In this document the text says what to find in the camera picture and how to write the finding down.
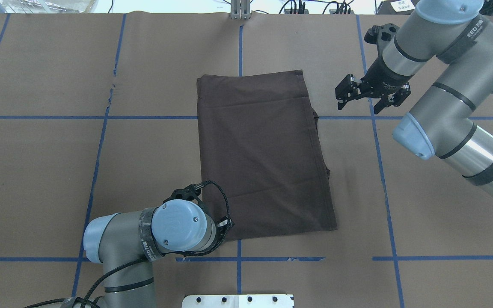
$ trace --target label on robot arm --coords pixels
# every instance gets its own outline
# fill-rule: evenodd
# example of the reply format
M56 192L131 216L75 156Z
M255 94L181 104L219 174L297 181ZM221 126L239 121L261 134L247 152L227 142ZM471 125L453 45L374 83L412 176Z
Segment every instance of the label on robot arm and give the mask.
M415 8L411 0L391 2L391 6L393 6L393 10L395 10L395 12L405 12Z

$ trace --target folded fabric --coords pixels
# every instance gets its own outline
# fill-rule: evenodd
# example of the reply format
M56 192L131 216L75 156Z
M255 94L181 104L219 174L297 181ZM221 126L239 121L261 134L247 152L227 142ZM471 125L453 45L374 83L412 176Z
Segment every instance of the folded fabric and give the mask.
M327 168L302 71L197 81L201 177L225 190L228 239L335 230ZM203 192L213 217L222 195Z

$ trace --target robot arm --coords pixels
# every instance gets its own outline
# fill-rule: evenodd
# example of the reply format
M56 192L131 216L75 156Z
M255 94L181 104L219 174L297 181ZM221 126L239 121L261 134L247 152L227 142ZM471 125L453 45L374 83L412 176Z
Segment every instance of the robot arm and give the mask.
M493 24L478 14L483 0L421 0L403 27L368 30L378 58L357 80L336 87L338 108L354 99L380 98L374 113L399 106L408 80L434 55L446 64L393 131L393 138L427 160L437 156L493 196L493 136L468 117L493 94Z
M200 190L209 184L221 191L226 203L227 215L217 223L198 197ZM223 243L232 226L227 197L213 181L175 190L159 207L96 218L86 227L83 246L91 262L102 264L104 276L81 302L70 298L31 307L90 307L92 305L85 300L89 300L92 291L103 280L105 295L93 301L99 308L154 308L156 300L150 262L169 253L209 254Z

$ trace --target cable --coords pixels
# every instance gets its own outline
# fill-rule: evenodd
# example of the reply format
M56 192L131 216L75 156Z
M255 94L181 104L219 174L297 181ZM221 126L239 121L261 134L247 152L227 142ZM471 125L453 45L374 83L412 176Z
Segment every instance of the cable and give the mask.
M67 298L58 298L58 299L52 299L52 300L47 300L45 302L38 302L37 304L33 304L33 305L30 305L30 306L27 306L27 307L24 307L24 308L35 308L35 307L41 307L41 306L45 306L45 305L49 305L49 304L56 304L57 302L64 302L65 300L67 300ZM96 302L91 302L90 300L86 300L84 298L76 298L75 300L76 302L80 302L80 303L84 303L84 304L89 304L89 306L91 306L92 308L100 308Z
M350 4L355 1L351 0L349 3L345 2L345 0L341 3L340 7L336 9L334 14L351 14L351 6Z
M223 191L222 187L220 187L220 185L218 185L218 183L216 183L215 181L211 181L211 180L205 181L204 183L206 183L207 185L208 184L213 184L215 187L218 188L218 190L220 191L220 193L222 193L223 200L226 202L226 211L227 211L226 228L223 230L223 233L222 233L221 238L214 245L214 247L211 248L210 250L206 251L206 252L201 252L201 253L196 253L196 252L172 252L172 253L181 254L184 257L203 257L204 255L208 255L209 253L211 253L214 250L216 250L223 243L223 241L226 238L227 232L233 226L233 221L231 220L231 216L229 215L229 202L227 201L226 193Z
M294 2L294 6L296 6L296 1L295 0L288 0L286 1L282 7L281 7L281 10L279 10L279 14L282 13L282 10L284 10L284 7L286 6L286 4L288 4L289 2ZM290 4L290 14L292 14L292 3Z
M340 8L340 4L339 4L338 2L336 2L336 1L330 1L330 2L328 2L328 3L327 3L327 6L325 6L325 8L324 8L324 10L323 10L322 14L324 14L324 12L326 12L326 11L327 11L328 6L330 6L330 5L331 5L331 4L333 4L333 3L336 3L336 11Z
M112 269L111 271L109 271L109 272L105 273L104 275L102 275L102 277L98 278L98 280L92 285L92 287L90 287L90 290L85 295L85 301L81 304L81 307L80 308L85 308L86 303L88 302L90 296L92 295L92 293L94 292L94 290L96 290L96 287L98 287L98 285L104 279L110 277L110 275L113 275L113 274L115 274L118 271L121 271L122 269L125 269L126 267L130 267L131 265L135 265L135 264L146 262L146 261L147 261L146 258L139 258L139 259L137 259L135 261L131 261L129 263L125 263L125 264L121 265L120 267L116 267L115 269Z

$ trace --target blue joint cap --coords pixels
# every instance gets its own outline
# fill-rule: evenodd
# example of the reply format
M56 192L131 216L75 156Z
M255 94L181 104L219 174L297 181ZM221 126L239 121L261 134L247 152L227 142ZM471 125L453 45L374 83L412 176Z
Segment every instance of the blue joint cap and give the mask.
M102 240L102 235L104 234L106 227L117 214L121 213L98 217L92 220L86 227L85 234L83 235L83 248L86 251L86 257L89 258L92 263L102 263L102 261L100 261L100 256L98 255L100 241Z
M197 246L207 232L207 217L193 202L175 199L157 208L151 232L162 247L182 252Z
M458 25L477 17L484 0L421 0L416 14L431 23Z
M399 126L393 130L393 139L422 160L435 155L435 150L427 134L410 113L405 114Z

